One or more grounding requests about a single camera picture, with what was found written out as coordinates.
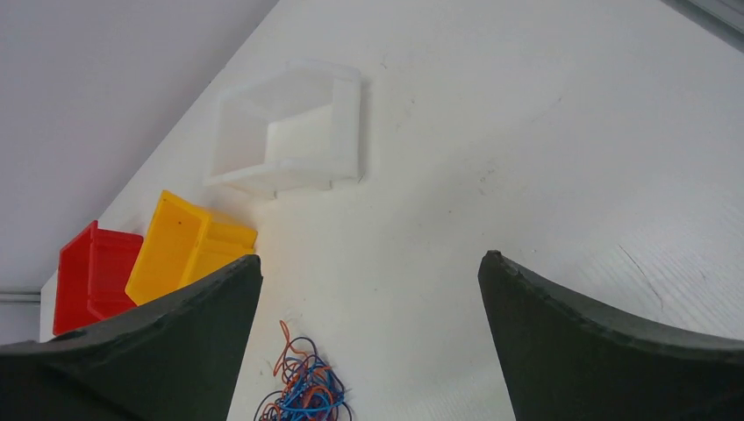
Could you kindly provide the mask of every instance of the white storage bin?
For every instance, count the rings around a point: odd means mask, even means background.
[[[359,174],[359,70],[293,60],[220,98],[206,185],[265,197]]]

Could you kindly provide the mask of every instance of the yellow storage bin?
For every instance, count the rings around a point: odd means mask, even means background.
[[[142,305],[185,287],[253,254],[256,235],[225,214],[163,190],[126,294]]]

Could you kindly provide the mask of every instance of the storage bin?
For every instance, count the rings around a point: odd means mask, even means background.
[[[60,250],[54,335],[134,307],[124,292],[142,236],[98,228],[93,221]]]
[[[126,294],[142,305],[254,253],[256,231],[163,190]]]
[[[360,100],[359,70],[313,60],[227,90],[204,183],[273,198],[358,178]]]

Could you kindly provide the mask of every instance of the white wall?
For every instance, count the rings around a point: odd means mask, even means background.
[[[39,305],[0,303],[0,345],[39,340]]]
[[[0,2],[0,287],[40,287],[276,0]]]

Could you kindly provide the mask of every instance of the blue wire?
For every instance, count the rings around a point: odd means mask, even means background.
[[[344,407],[348,414],[349,421],[352,421],[352,411],[346,403],[345,387],[339,377],[332,369],[318,356],[318,348],[312,339],[307,337],[297,337],[290,342],[294,346],[298,341],[306,341],[312,347],[313,353],[308,355],[304,360],[297,357],[285,356],[283,361],[284,370],[282,376],[288,379],[297,379],[295,384],[282,397],[282,391],[277,390],[268,394],[261,401],[254,415],[254,421],[307,421],[314,417],[318,421],[329,419],[338,419],[339,408]],[[288,370],[287,363],[294,362],[296,366]],[[318,374],[317,370],[324,369],[325,372]],[[326,391],[314,392],[308,396],[307,392],[315,386],[323,386]],[[273,404],[275,405],[265,411],[265,416],[259,417],[259,412],[265,408],[264,403],[274,395],[280,395]],[[308,403],[308,408],[304,408],[303,403]]]

